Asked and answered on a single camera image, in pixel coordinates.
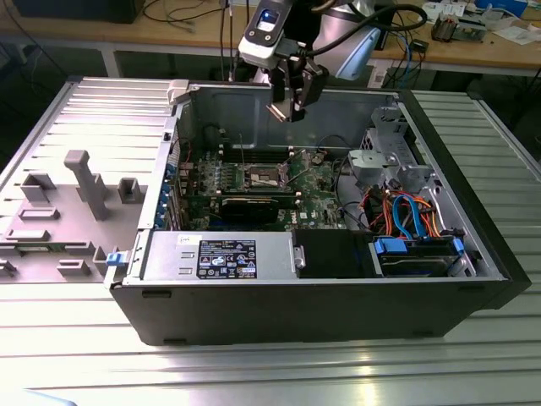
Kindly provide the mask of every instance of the green circuit board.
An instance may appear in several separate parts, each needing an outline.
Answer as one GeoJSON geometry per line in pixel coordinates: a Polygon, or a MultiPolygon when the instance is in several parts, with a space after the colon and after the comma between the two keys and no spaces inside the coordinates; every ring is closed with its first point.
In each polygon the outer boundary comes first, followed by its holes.
{"type": "Polygon", "coordinates": [[[275,222],[250,227],[254,231],[284,231],[294,228],[346,228],[346,224],[338,214],[338,204],[332,190],[331,162],[312,163],[314,152],[303,151],[295,156],[286,166],[269,163],[230,163],[223,162],[220,157],[205,154],[195,163],[197,169],[195,190],[188,192],[184,198],[189,202],[189,226],[193,230],[231,230],[231,224],[224,224],[220,218],[219,207],[226,196],[223,190],[245,191],[252,187],[256,190],[272,190],[275,180],[267,173],[280,172],[282,176],[292,179],[281,190],[289,191],[293,197],[273,197],[295,202],[288,208],[280,208],[275,222]],[[260,178],[253,180],[246,173],[259,173],[260,178]]]}

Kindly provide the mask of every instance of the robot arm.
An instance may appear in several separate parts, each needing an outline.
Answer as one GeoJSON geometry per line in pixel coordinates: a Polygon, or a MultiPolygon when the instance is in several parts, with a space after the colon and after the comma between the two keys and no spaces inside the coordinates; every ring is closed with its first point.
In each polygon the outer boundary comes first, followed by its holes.
{"type": "Polygon", "coordinates": [[[426,22],[426,13],[412,5],[393,4],[363,19],[358,5],[340,1],[327,0],[321,5],[314,0],[260,1],[238,50],[246,63],[268,74],[272,101],[267,108],[278,120],[303,119],[304,108],[318,101],[330,73],[356,79],[374,50],[380,29],[414,30],[426,22]],[[403,27],[378,21],[389,14],[392,20],[398,10],[413,11],[422,19],[403,27]]]}

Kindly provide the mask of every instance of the table leg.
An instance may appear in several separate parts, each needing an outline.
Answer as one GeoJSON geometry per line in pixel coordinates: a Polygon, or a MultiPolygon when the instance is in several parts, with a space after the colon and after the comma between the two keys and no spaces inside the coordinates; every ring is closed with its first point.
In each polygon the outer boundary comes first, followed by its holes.
{"type": "Polygon", "coordinates": [[[102,48],[101,57],[103,58],[103,63],[105,64],[107,76],[109,76],[110,78],[122,77],[122,70],[120,69],[120,64],[118,63],[115,51],[112,48],[102,48]]]}
{"type": "Polygon", "coordinates": [[[392,59],[375,59],[368,87],[380,89],[387,75],[387,70],[392,67],[392,59]]]}

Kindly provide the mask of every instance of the blue latch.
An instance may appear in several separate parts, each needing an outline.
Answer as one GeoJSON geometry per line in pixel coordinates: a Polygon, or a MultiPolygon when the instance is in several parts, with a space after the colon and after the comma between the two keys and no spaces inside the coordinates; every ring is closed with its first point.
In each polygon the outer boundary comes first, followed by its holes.
{"type": "Polygon", "coordinates": [[[374,243],[376,254],[406,254],[407,246],[402,239],[376,239],[374,243]]]}
{"type": "Polygon", "coordinates": [[[129,262],[129,251],[118,251],[107,254],[107,266],[126,266],[129,262]]]}
{"type": "Polygon", "coordinates": [[[460,239],[455,237],[453,239],[453,245],[455,245],[456,251],[458,251],[459,254],[464,253],[464,243],[460,239]]]}

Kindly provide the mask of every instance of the wire bundle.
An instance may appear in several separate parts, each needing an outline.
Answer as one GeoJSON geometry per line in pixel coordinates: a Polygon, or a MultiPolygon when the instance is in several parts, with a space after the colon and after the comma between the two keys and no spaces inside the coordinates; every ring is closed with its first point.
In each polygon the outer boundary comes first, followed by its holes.
{"type": "MultiPolygon", "coordinates": [[[[361,202],[364,210],[371,196],[369,189],[361,202]]],[[[420,196],[414,196],[401,190],[389,190],[383,193],[381,200],[381,213],[369,224],[368,229],[378,234],[393,236],[398,234],[401,238],[413,239],[412,233],[407,230],[409,222],[413,221],[415,233],[418,237],[441,237],[436,222],[436,209],[420,196]],[[399,207],[409,210],[403,222],[400,220],[399,207]],[[378,230],[376,226],[383,219],[384,223],[378,230]]]]}

